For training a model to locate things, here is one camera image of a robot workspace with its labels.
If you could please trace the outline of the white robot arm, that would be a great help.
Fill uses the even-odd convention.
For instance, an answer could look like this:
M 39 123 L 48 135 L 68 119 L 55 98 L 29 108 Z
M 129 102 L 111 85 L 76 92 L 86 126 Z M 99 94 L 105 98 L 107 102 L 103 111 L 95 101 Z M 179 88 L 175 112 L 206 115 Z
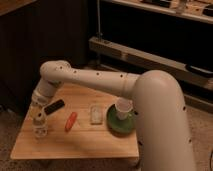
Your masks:
M 47 105 L 59 86 L 67 82 L 133 102 L 142 171 L 196 171 L 186 104 L 172 75 L 161 70 L 141 75 L 81 70 L 64 60 L 47 61 L 40 67 L 32 104 Z

